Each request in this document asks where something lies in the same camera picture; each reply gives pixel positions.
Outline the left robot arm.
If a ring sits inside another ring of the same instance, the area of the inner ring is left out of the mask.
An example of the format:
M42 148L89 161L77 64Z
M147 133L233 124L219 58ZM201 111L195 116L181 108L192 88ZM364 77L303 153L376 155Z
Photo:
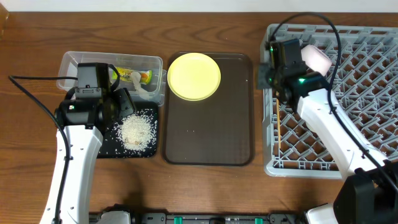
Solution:
M136 107L108 63L80 63L77 85L55 110L58 126L55 168L41 223L88 223L97 155L106 130Z

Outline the pink bowl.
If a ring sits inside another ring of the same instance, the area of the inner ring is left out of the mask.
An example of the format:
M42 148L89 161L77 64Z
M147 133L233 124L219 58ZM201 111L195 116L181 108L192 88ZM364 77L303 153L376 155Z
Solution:
M326 76L332 62L330 58L314 45L307 45L301 50L302 59L308 68Z

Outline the cooked rice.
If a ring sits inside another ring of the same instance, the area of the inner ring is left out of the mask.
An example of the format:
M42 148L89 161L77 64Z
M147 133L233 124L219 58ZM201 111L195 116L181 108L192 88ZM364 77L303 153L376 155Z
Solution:
M157 121L153 114L131 114L116 125L116 139L129 152L144 152L157 141Z

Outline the white tissue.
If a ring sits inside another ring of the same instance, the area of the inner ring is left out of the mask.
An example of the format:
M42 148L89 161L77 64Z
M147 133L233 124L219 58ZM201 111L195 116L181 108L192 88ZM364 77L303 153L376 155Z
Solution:
M130 80L132 81L134 88L138 92L139 96L144 100L149 100L150 97L148 95L148 92L141 87L141 83L140 83L141 74L139 72L132 72L130 74Z

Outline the green orange snack wrapper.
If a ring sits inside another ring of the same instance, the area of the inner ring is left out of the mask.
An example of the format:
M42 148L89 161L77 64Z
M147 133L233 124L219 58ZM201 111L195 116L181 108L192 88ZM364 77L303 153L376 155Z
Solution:
M116 67L116 70L120 74L120 80L125 81L125 82L131 82L132 81L132 74L134 72L137 72L140 74L140 79L139 83L141 84L149 84L152 80L152 70L133 70L129 68L121 68L121 67Z

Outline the wooden chopstick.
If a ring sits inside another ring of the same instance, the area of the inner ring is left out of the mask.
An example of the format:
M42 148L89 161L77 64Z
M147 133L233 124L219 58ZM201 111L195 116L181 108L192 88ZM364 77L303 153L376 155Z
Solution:
M280 135L280 107L279 107L279 100L276 99L276 113L277 113L277 139L278 139L278 147L281 146L281 135Z

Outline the yellow plate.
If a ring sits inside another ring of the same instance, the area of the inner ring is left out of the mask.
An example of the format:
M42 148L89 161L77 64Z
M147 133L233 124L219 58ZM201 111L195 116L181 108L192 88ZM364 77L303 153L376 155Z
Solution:
M179 98L200 101L210 97L221 83L221 70L210 56L187 53L178 56L169 67L167 82Z

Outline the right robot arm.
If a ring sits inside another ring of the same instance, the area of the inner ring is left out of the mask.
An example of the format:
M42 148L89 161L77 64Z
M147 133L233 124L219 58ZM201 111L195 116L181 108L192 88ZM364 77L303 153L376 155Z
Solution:
M397 223L397 163L375 149L342 109L326 79L331 60L298 39L267 41L259 66L271 88L320 138L343 186L335 201L308 210L307 223Z

